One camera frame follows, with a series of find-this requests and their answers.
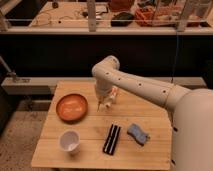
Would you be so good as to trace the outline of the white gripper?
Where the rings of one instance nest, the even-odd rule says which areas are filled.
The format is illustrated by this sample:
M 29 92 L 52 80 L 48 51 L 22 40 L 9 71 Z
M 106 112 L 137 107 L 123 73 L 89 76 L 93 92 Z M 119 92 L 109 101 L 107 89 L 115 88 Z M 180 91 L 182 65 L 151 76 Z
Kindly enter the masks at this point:
M 97 109 L 100 109 L 101 105 L 104 105 L 106 108 L 110 108 L 113 100 L 110 98 L 112 89 L 101 89 L 98 86 L 95 86 L 95 93 L 98 100 Z

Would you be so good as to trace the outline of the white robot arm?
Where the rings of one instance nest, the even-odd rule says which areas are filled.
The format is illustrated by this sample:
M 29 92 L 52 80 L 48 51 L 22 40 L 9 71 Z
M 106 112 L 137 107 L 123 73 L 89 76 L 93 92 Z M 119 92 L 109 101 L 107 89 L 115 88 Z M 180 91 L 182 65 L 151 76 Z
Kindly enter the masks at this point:
M 172 114 L 171 171 L 213 171 L 213 90 L 194 89 L 119 70 L 115 56 L 92 68 L 98 101 L 116 85 Z

